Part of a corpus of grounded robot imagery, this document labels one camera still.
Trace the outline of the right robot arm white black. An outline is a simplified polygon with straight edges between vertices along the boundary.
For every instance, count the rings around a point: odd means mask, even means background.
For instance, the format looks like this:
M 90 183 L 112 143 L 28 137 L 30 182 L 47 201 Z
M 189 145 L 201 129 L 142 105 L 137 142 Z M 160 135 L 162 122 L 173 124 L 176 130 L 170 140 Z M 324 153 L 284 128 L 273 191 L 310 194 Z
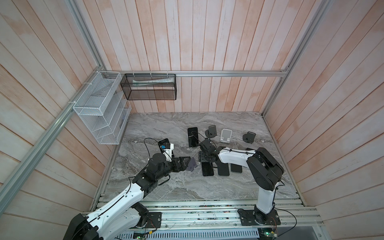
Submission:
M 229 165 L 235 167 L 235 172 L 248 168 L 259 186 L 258 200 L 252 218 L 259 225 L 265 225 L 267 220 L 277 214 L 274 207 L 276 188 L 284 174 L 284 168 L 265 148 L 257 150 L 233 150 L 227 147 L 216 147 L 206 138 L 199 143 L 201 153 L 199 159 L 204 168 L 216 164 L 218 175 L 229 176 Z

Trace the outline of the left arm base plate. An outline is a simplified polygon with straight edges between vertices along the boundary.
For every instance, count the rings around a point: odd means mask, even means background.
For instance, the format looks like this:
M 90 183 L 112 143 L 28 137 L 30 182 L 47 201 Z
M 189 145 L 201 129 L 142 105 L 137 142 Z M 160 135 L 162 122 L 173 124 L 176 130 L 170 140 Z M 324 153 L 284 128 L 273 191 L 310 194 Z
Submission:
M 140 217 L 138 224 L 135 228 L 145 229 L 153 228 L 158 229 L 161 227 L 162 213 L 161 212 L 149 212 Z

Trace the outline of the teal-edged phone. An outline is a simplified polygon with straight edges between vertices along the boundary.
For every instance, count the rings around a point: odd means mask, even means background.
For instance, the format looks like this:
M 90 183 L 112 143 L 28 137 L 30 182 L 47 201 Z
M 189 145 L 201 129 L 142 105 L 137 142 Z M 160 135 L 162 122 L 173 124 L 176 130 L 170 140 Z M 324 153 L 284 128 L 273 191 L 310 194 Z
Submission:
M 229 176 L 230 175 L 229 164 L 217 161 L 216 165 L 217 165 L 219 176 Z

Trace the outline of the black phone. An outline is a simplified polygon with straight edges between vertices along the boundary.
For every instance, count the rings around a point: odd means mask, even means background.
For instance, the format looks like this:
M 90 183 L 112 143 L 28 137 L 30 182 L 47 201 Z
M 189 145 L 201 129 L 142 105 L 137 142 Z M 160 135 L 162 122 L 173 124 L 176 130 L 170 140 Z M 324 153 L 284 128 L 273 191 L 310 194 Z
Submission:
M 171 148 L 171 144 L 170 144 L 168 138 L 165 138 L 163 140 L 158 141 L 158 145 L 159 145 L 161 150 L 165 150 L 165 149 L 170 149 Z
M 188 142 L 190 148 L 196 148 L 199 146 L 199 133 L 197 127 L 188 128 Z
M 231 164 L 231 172 L 233 173 L 242 173 L 243 167 L 241 165 Z

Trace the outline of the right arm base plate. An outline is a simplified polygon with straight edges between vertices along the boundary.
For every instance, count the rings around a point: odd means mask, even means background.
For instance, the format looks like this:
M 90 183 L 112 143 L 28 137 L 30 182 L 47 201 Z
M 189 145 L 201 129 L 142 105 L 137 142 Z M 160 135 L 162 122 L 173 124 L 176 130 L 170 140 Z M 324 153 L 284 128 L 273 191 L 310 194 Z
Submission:
M 240 221 L 242 226 L 281 225 L 280 217 L 278 215 L 278 212 L 275 209 L 272 209 L 272 211 L 268 214 L 264 214 L 258 209 L 255 209 L 255 210 L 238 209 L 238 214 L 240 216 Z

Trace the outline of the purple-edged phone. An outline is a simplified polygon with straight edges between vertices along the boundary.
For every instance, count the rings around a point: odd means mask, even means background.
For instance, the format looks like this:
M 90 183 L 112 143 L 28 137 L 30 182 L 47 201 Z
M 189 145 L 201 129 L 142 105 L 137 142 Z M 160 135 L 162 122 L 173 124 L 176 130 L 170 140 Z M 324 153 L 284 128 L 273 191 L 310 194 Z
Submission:
M 214 175 L 214 168 L 212 163 L 204 162 L 202 165 L 202 174 L 204 177 L 209 177 Z

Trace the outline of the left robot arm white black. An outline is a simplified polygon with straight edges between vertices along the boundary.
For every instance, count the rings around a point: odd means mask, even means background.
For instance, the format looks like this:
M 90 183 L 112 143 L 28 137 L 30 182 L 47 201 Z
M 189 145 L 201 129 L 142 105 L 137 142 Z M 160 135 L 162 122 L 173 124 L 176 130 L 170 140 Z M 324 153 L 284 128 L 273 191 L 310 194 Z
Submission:
M 64 239 L 113 240 L 129 228 L 143 228 L 148 222 L 149 211 L 140 201 L 158 186 L 161 178 L 185 171 L 190 160 L 191 157 L 177 157 L 167 161 L 164 154 L 154 154 L 120 194 L 86 216 L 76 215 Z

